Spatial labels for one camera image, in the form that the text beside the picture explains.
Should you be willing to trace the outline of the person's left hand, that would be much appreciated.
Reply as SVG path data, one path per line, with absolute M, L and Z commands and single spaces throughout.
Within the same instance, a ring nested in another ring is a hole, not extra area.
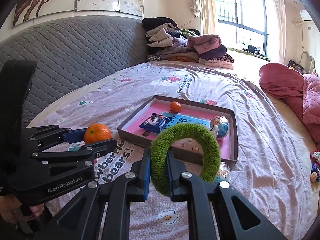
M 1 217 L 5 222 L 17 224 L 22 220 L 33 220 L 38 218 L 44 211 L 44 204 L 30 206 L 31 215 L 25 216 L 17 213 L 17 210 L 22 206 L 22 203 L 14 196 L 7 195 L 0 197 Z

